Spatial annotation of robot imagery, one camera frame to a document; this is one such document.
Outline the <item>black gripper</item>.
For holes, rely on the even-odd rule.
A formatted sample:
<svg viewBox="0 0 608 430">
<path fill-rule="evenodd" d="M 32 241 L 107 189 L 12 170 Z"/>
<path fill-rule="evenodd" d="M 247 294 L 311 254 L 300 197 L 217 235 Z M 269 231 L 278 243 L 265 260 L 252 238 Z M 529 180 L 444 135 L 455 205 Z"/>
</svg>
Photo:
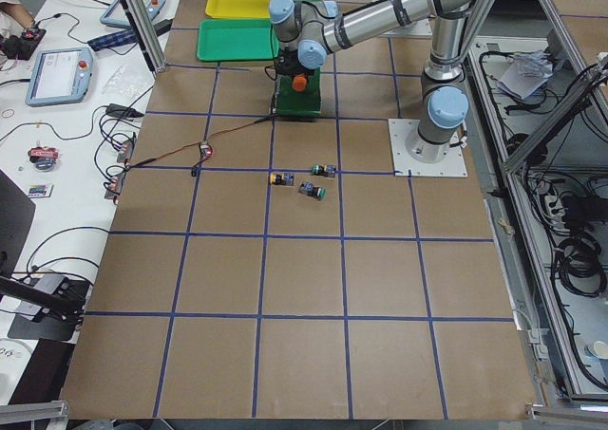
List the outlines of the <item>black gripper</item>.
<svg viewBox="0 0 608 430">
<path fill-rule="evenodd" d="M 304 73 L 304 66 L 299 62 L 296 50 L 280 49 L 274 59 L 275 74 L 295 77 Z"/>
</svg>

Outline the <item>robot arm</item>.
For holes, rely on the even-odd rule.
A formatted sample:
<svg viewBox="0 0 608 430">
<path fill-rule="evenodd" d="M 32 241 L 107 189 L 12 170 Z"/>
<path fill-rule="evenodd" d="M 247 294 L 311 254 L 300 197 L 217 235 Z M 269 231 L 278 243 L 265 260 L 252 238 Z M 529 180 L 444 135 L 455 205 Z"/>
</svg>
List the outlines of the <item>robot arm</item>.
<svg viewBox="0 0 608 430">
<path fill-rule="evenodd" d="M 376 0 L 340 13 L 327 3 L 272 0 L 271 23 L 279 41 L 276 69 L 295 79 L 322 67 L 327 57 L 343 49 L 433 17 L 432 46 L 422 72 L 424 114 L 405 147 L 424 163 L 441 161 L 469 101 L 460 87 L 460 58 L 466 17 L 474 0 Z"/>
<path fill-rule="evenodd" d="M 275 73 L 309 76 L 330 54 L 433 15 L 432 48 L 424 73 L 435 81 L 452 81 L 463 54 L 481 24 L 485 0 L 375 0 L 344 14 L 323 1 L 271 0 L 270 22 L 278 53 Z"/>
</svg>

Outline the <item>person forearm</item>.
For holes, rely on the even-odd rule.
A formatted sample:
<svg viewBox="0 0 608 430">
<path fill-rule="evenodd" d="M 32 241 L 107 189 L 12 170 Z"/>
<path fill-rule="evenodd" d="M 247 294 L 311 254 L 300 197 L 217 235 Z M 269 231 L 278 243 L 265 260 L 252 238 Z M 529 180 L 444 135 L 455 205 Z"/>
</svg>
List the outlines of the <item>person forearm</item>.
<svg viewBox="0 0 608 430">
<path fill-rule="evenodd" d="M 0 0 L 0 2 L 2 28 L 9 28 L 12 23 L 18 24 L 21 28 L 34 26 L 34 17 L 20 0 Z"/>
</svg>

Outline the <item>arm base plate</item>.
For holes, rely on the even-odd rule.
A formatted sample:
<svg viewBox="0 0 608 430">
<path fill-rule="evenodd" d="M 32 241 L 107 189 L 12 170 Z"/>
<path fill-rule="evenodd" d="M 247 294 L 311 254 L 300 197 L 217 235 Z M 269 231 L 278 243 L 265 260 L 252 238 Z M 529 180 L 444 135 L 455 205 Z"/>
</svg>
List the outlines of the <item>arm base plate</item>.
<svg viewBox="0 0 608 430">
<path fill-rule="evenodd" d="M 467 170 L 457 132 L 444 144 L 422 139 L 417 119 L 388 119 L 393 173 L 397 177 L 466 178 Z"/>
</svg>

